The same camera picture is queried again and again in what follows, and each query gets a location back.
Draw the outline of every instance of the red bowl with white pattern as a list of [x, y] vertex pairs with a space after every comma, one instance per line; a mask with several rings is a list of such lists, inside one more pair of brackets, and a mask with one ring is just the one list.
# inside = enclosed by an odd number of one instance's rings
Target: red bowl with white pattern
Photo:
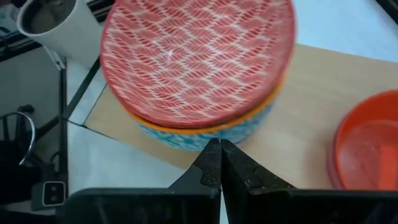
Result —
[[260, 104], [290, 62], [290, 0], [120, 0], [101, 66], [126, 109], [173, 128], [228, 122]]

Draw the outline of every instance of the white table surface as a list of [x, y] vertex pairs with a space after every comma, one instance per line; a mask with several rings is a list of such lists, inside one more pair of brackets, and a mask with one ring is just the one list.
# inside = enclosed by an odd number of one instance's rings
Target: white table surface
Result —
[[[375, 0], [294, 0], [294, 6], [298, 44], [398, 62], [398, 25]], [[68, 61], [68, 82], [74, 83], [68, 86], [69, 96], [86, 74]], [[73, 123], [84, 123], [104, 86], [98, 72]], [[90, 187], [168, 187], [184, 172], [73, 123], [68, 124], [70, 194]], [[224, 212], [220, 223], [227, 223]]]

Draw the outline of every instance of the bowl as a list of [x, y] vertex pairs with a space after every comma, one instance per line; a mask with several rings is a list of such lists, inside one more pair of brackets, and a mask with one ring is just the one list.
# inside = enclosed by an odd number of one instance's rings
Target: bowl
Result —
[[281, 80], [270, 95], [252, 111], [226, 124], [202, 129], [177, 129], [150, 123], [136, 114], [130, 115], [139, 123], [141, 130], [160, 142], [186, 151], [201, 151], [211, 138], [228, 139], [238, 145], [244, 142], [270, 113], [283, 85]]
[[328, 169], [339, 189], [398, 189], [398, 90], [369, 97], [340, 124]]
[[171, 128], [225, 124], [270, 93], [295, 39], [291, 0], [116, 1], [101, 66], [128, 112]]

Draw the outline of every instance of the wooden board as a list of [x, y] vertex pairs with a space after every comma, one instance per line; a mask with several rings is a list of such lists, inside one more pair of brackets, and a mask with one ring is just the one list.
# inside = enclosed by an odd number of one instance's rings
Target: wooden board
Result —
[[[297, 45], [273, 111], [241, 149], [298, 188], [330, 188], [326, 155], [341, 119], [361, 100], [397, 87], [398, 64]], [[182, 168], [198, 155], [142, 133], [107, 88], [86, 125]]]

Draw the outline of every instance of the blue patterned bowl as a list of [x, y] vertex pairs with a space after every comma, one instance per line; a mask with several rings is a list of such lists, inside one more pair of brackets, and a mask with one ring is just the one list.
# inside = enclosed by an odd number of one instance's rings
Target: blue patterned bowl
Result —
[[269, 96], [252, 111], [226, 124], [201, 129], [177, 129], [158, 126], [137, 115], [130, 114], [139, 127], [162, 143], [186, 151], [201, 151], [211, 138], [228, 139], [234, 144], [245, 141], [265, 120], [272, 109], [283, 82], [279, 82]]

